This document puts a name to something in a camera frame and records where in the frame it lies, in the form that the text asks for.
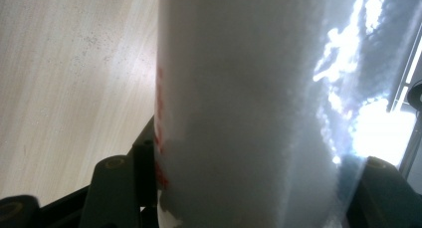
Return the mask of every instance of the cylindrical object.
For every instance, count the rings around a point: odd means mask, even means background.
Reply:
[[[159,5],[160,227],[340,219],[361,161],[350,133],[363,0]]]

